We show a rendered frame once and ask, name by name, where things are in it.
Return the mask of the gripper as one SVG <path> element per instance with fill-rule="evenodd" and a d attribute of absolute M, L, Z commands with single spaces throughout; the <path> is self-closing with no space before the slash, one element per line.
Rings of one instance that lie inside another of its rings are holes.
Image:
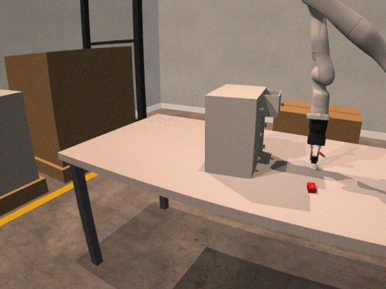
<path fill-rule="evenodd" d="M 309 134 L 307 144 L 310 144 L 311 154 L 310 161 L 312 158 L 314 145 L 318 146 L 317 162 L 319 158 L 319 152 L 321 146 L 325 145 L 325 132 L 327 130 L 327 121 L 330 120 L 329 106 L 328 107 L 317 107 L 311 105 L 311 111 L 307 114 L 309 119 Z"/>

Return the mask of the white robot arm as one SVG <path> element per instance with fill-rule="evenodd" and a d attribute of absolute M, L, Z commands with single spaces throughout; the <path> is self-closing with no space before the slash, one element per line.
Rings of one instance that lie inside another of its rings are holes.
<path fill-rule="evenodd" d="M 326 18 L 386 72 L 386 42 L 363 16 L 338 0 L 302 0 L 302 2 L 309 9 L 311 55 L 317 64 L 311 72 L 312 105 L 329 106 L 330 94 L 326 86 L 334 81 L 335 76 L 330 58 Z"/>

